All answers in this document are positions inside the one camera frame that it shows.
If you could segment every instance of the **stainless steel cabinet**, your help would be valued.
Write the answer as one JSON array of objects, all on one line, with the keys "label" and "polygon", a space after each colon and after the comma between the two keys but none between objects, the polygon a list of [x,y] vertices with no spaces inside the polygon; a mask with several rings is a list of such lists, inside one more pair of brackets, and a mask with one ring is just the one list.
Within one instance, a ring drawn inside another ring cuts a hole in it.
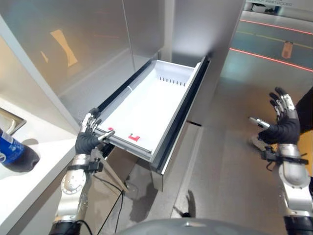
[{"label": "stainless steel cabinet", "polygon": [[134,73],[122,0],[3,0],[0,14],[76,120]]},{"label": "stainless steel cabinet", "polygon": [[134,66],[138,70],[164,44],[164,0],[123,0]]}]

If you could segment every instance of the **white countertop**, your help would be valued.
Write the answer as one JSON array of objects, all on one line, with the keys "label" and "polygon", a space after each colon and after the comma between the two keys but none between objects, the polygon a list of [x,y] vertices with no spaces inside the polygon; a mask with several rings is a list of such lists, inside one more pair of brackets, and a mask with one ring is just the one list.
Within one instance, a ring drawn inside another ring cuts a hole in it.
[{"label": "white countertop", "polygon": [[0,98],[0,106],[27,123],[13,137],[28,144],[40,161],[27,173],[0,164],[0,234],[6,234],[74,156],[76,136]]}]

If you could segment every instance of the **sink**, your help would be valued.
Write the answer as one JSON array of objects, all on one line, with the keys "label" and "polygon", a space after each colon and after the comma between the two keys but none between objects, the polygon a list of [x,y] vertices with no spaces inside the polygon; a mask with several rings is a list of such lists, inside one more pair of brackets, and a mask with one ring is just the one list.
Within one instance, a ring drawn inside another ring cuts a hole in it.
[{"label": "sink", "polygon": [[24,120],[23,118],[0,108],[0,128],[4,132],[12,135],[14,132],[20,129],[25,123],[26,120]]}]

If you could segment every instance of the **silver robotic arm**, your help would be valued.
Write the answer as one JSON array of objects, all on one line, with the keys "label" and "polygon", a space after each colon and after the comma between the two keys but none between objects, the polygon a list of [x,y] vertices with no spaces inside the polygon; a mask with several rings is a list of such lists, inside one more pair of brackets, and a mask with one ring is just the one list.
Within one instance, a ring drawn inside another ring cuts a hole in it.
[{"label": "silver robotic arm", "polygon": [[268,144],[277,143],[277,152],[268,146],[262,159],[275,162],[273,174],[279,184],[280,213],[284,216],[289,235],[313,235],[313,200],[309,191],[310,176],[305,168],[297,142],[300,123],[291,97],[281,88],[278,95],[270,93],[270,103],[277,114],[277,124],[270,125],[259,119],[249,119],[264,131],[259,138]]},{"label": "silver robotic arm", "polygon": [[50,235],[78,235],[88,207],[88,191],[91,175],[102,171],[100,159],[91,159],[91,151],[100,143],[114,135],[109,131],[101,136],[94,134],[101,120],[99,111],[92,109],[85,116],[76,139],[76,155],[62,179],[62,196]]}]

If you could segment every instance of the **black cable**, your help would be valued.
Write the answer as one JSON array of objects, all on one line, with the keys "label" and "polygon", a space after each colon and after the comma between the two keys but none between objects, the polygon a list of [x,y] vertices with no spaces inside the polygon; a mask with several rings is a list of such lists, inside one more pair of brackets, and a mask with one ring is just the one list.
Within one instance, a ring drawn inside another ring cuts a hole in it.
[{"label": "black cable", "polygon": [[273,163],[273,162],[269,162],[269,164],[266,165],[266,170],[273,171],[272,169],[269,169],[269,166],[270,166],[272,163]]},{"label": "black cable", "polygon": [[104,180],[104,179],[101,179],[101,178],[99,178],[99,177],[96,176],[96,175],[93,175],[93,176],[94,176],[96,179],[100,180],[102,183],[107,183],[107,184],[113,186],[114,188],[116,188],[116,189],[122,194],[121,207],[120,207],[119,212],[118,212],[118,215],[117,215],[117,221],[116,221],[115,232],[114,232],[114,233],[116,233],[116,231],[117,231],[117,226],[118,226],[118,221],[119,221],[119,216],[121,215],[121,211],[122,211],[122,208],[123,208],[123,200],[124,200],[123,191],[122,191],[121,189],[119,189],[119,187],[117,187],[116,185],[110,183],[109,181]]},{"label": "black cable", "polygon": [[80,220],[77,220],[75,221],[74,223],[71,224],[71,226],[66,230],[66,232],[64,233],[64,235],[66,235],[68,233],[68,231],[75,225],[75,224],[78,224],[78,223],[83,223],[86,225],[87,229],[88,229],[88,232],[90,235],[92,235],[92,231],[88,225],[88,223],[86,221],[84,221],[83,219],[80,219]]}]

